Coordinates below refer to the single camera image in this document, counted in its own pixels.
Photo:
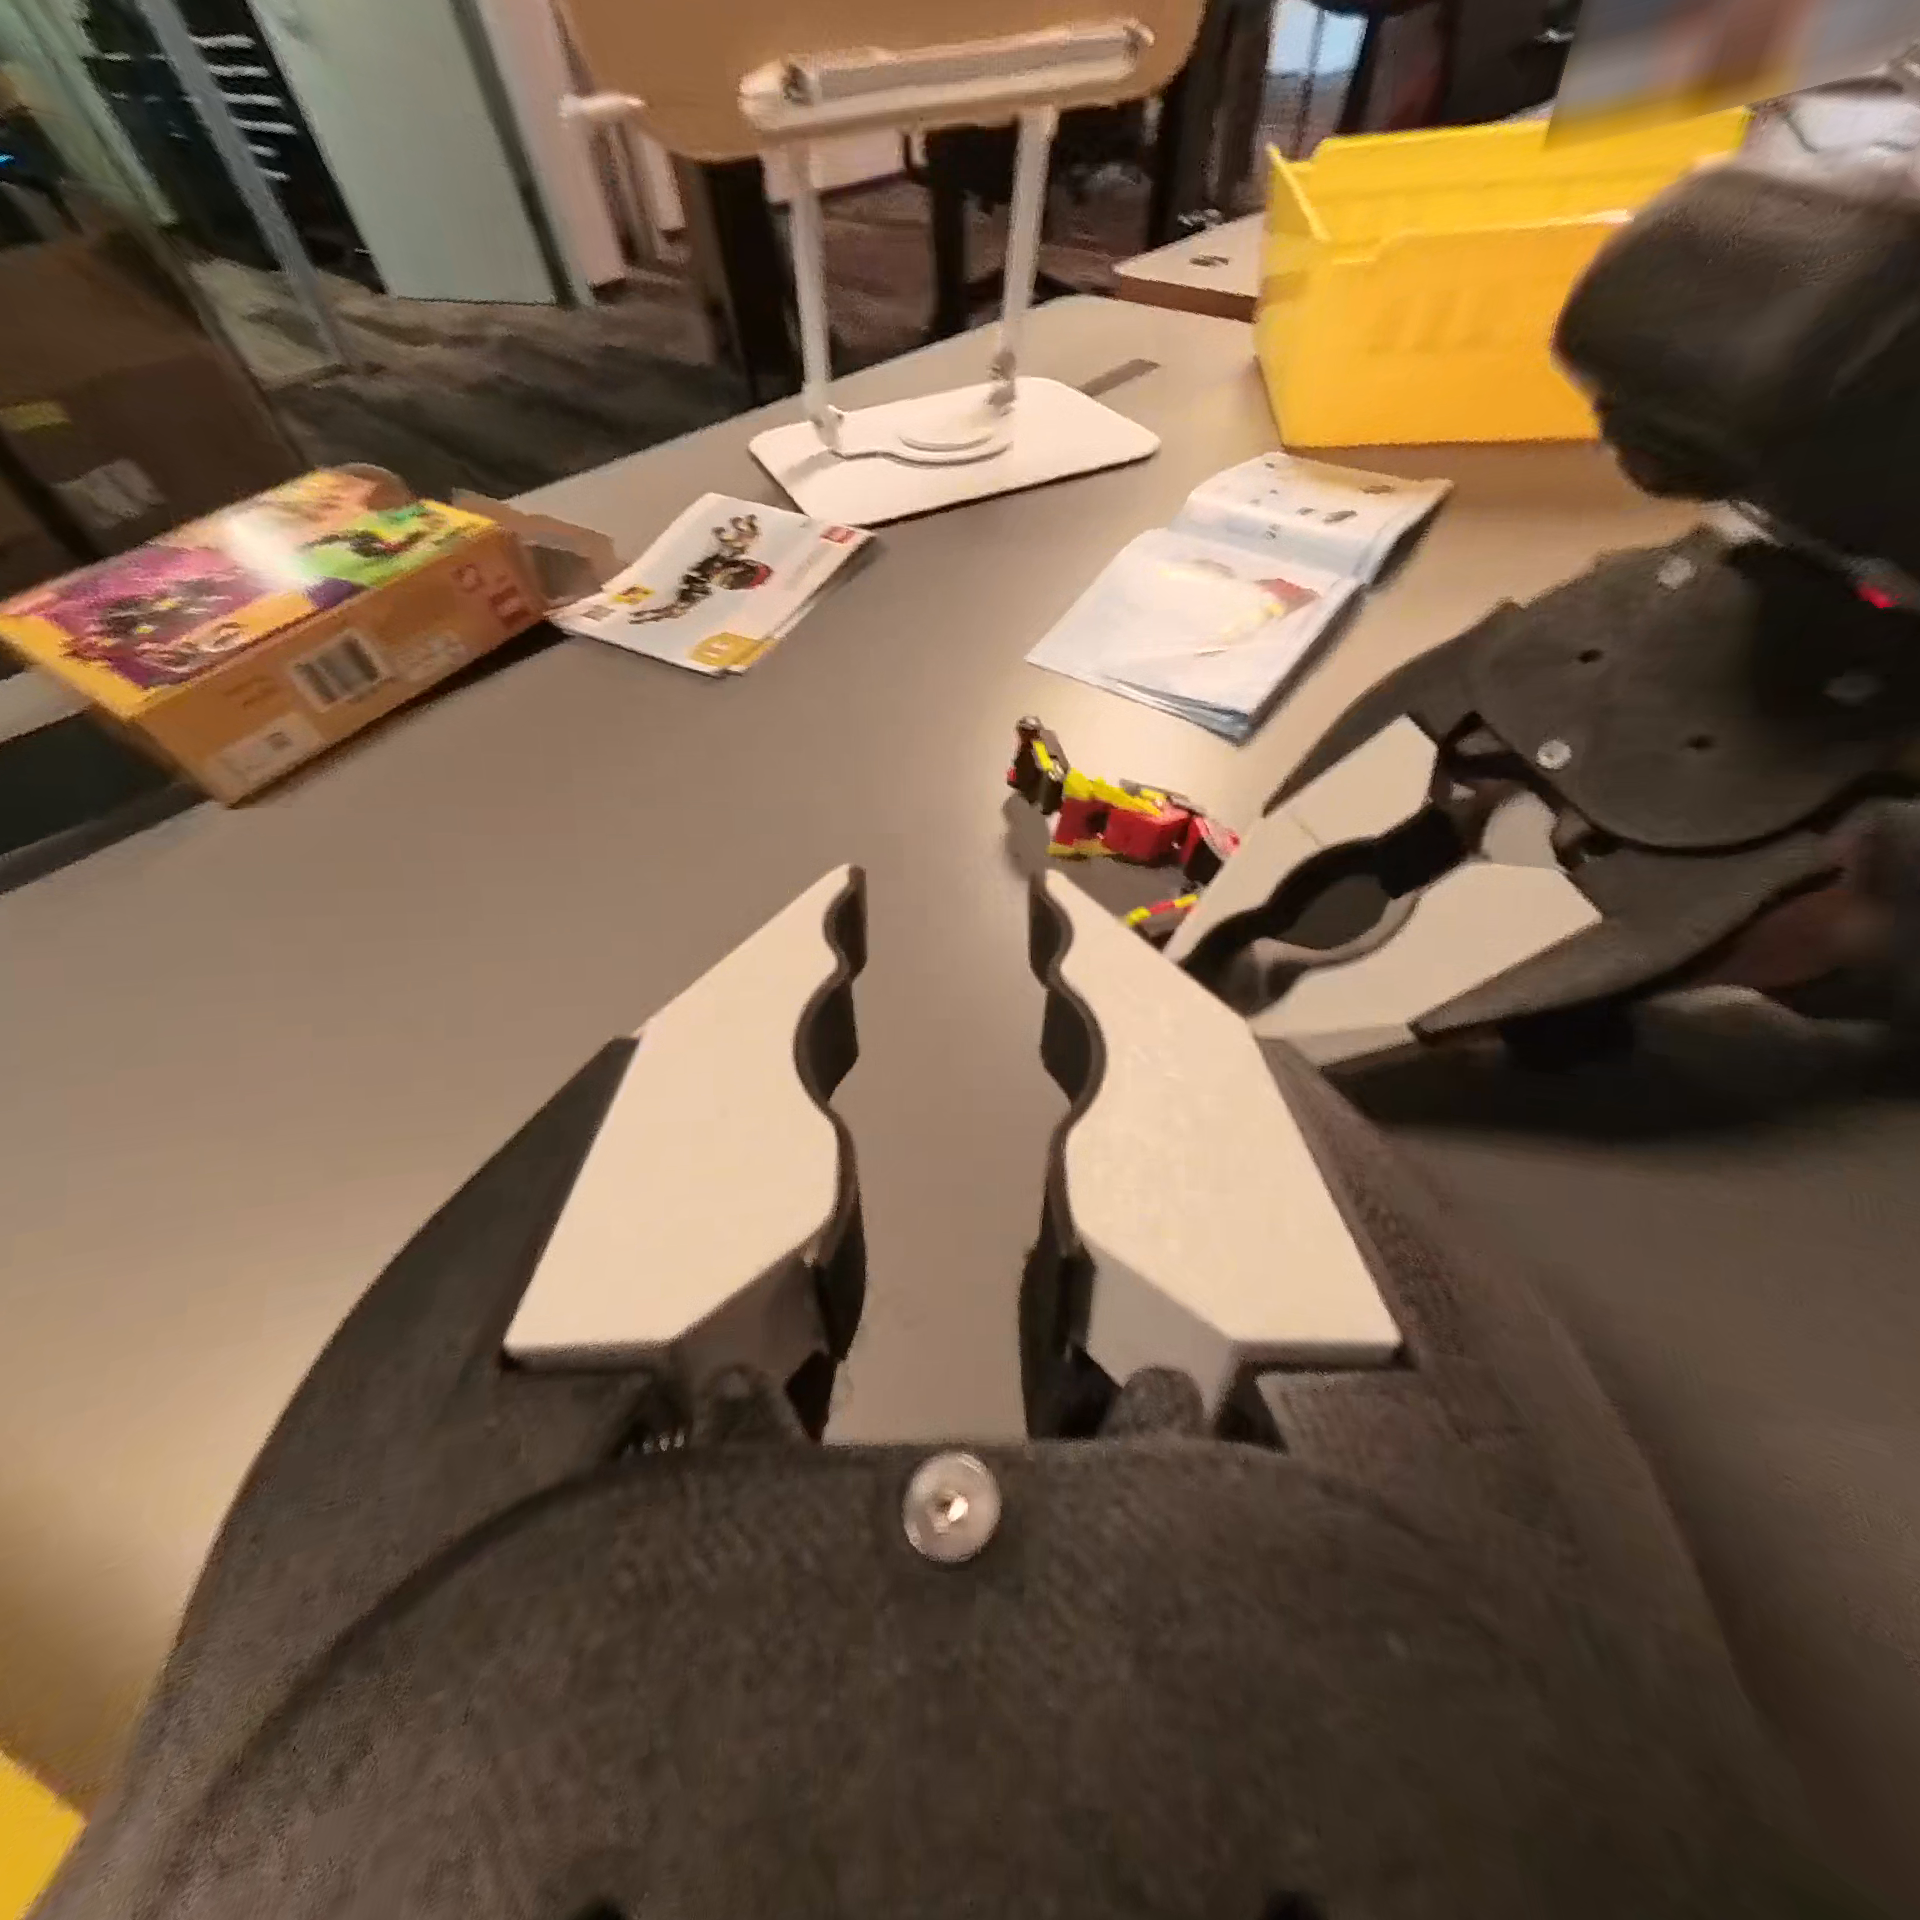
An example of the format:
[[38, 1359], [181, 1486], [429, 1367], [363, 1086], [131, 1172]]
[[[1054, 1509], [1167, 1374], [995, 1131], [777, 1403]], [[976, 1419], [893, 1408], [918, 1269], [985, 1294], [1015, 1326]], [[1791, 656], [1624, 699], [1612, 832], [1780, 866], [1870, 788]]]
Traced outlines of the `wooden board on white stand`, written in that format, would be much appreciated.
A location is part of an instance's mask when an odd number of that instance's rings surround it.
[[[1158, 439], [1019, 354], [1062, 109], [1129, 104], [1193, 51], [1195, 3], [590, 3], [573, 27], [592, 124], [635, 124], [679, 159], [779, 158], [800, 323], [796, 423], [751, 439], [758, 468], [820, 522], [860, 527], [1137, 463]], [[990, 370], [880, 405], [831, 395], [817, 149], [869, 133], [1015, 130], [1009, 230]]]

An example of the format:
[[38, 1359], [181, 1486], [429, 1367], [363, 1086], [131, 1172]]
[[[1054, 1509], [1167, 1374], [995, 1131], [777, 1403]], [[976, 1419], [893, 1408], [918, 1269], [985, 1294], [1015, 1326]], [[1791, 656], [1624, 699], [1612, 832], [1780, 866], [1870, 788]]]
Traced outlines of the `black red yellow lego model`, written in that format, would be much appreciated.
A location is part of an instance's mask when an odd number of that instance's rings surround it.
[[1175, 874], [1180, 891], [1121, 917], [1163, 950], [1212, 879], [1240, 847], [1233, 828], [1163, 787], [1105, 779], [1075, 765], [1061, 739], [1036, 715], [1015, 727], [1005, 783], [1047, 821], [1047, 855], [1105, 860], [1142, 874]]

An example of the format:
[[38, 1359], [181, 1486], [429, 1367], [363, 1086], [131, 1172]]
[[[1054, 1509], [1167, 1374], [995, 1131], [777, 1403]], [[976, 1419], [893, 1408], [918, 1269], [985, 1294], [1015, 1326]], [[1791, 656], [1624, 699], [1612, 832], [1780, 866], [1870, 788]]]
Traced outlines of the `yellow object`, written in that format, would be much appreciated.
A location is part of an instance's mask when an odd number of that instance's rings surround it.
[[60, 1792], [1, 1752], [1, 1917], [33, 1909], [81, 1829]]

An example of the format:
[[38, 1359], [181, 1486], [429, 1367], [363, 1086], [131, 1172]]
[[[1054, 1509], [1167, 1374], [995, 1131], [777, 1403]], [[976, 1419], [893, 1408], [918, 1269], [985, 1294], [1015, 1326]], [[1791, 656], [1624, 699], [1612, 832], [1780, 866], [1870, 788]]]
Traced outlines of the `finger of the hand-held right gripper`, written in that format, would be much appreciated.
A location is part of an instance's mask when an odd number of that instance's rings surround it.
[[1360, 855], [1384, 896], [1380, 920], [1249, 1015], [1311, 1064], [1413, 1048], [1424, 1021], [1598, 924], [1564, 874], [1553, 813], [1534, 795], [1429, 803]]
[[1438, 754], [1425, 731], [1397, 719], [1278, 800], [1243, 830], [1171, 935], [1166, 957], [1187, 971], [1209, 970], [1232, 935], [1256, 935], [1292, 886], [1332, 875], [1331, 860], [1411, 824], [1432, 798]]

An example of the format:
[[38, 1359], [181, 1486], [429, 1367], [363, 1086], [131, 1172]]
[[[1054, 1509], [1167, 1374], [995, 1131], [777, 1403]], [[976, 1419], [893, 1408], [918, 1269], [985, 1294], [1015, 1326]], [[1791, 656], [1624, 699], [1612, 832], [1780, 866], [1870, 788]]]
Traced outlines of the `open instruction booklet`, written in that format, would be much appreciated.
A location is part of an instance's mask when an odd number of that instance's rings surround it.
[[1027, 661], [1243, 743], [1451, 493], [1448, 478], [1256, 455], [1131, 540]]

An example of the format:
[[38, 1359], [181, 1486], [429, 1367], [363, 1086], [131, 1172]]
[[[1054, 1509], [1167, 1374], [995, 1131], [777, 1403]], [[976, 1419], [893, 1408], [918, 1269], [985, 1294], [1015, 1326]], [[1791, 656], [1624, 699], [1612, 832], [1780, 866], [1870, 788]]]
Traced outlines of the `closed instruction booklet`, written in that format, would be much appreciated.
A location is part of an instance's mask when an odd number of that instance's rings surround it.
[[855, 565], [872, 533], [704, 493], [640, 557], [548, 621], [704, 678], [745, 675]]

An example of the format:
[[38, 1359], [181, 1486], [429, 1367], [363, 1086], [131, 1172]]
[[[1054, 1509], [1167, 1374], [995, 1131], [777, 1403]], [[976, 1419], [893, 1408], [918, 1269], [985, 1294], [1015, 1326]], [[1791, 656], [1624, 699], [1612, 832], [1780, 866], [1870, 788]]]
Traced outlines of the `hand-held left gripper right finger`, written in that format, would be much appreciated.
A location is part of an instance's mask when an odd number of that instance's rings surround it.
[[1024, 1269], [1024, 1416], [1092, 1427], [1140, 1374], [1219, 1422], [1268, 1374], [1384, 1370], [1403, 1332], [1248, 1024], [1071, 879], [1029, 885], [1065, 1098]]

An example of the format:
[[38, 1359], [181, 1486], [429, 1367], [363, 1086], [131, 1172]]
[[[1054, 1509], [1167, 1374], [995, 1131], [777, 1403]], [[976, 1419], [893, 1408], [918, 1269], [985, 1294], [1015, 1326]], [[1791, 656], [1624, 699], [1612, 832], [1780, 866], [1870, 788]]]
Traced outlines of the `yellow plastic bin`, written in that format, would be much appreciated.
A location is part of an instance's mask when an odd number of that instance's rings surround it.
[[1551, 356], [1577, 279], [1745, 107], [1573, 134], [1543, 116], [1265, 155], [1255, 358], [1286, 448], [1595, 442]]

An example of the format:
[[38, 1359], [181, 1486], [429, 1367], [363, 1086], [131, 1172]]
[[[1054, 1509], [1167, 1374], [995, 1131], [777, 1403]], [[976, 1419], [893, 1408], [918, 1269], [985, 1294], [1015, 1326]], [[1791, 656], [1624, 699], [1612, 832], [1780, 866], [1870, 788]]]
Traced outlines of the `orange cardboard lego box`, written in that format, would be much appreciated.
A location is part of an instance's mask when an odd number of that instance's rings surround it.
[[233, 807], [491, 664], [615, 567], [568, 518], [326, 466], [8, 599], [4, 664]]

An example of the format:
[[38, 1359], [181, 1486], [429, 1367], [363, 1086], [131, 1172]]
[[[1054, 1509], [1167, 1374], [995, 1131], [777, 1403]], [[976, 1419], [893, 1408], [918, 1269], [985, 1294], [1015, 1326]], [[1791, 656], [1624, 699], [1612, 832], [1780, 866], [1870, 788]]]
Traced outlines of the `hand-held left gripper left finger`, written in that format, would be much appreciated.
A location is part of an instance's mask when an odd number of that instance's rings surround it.
[[641, 1372], [691, 1406], [724, 1375], [825, 1429], [867, 1299], [857, 1062], [867, 875], [835, 866], [631, 1035], [501, 1352]]

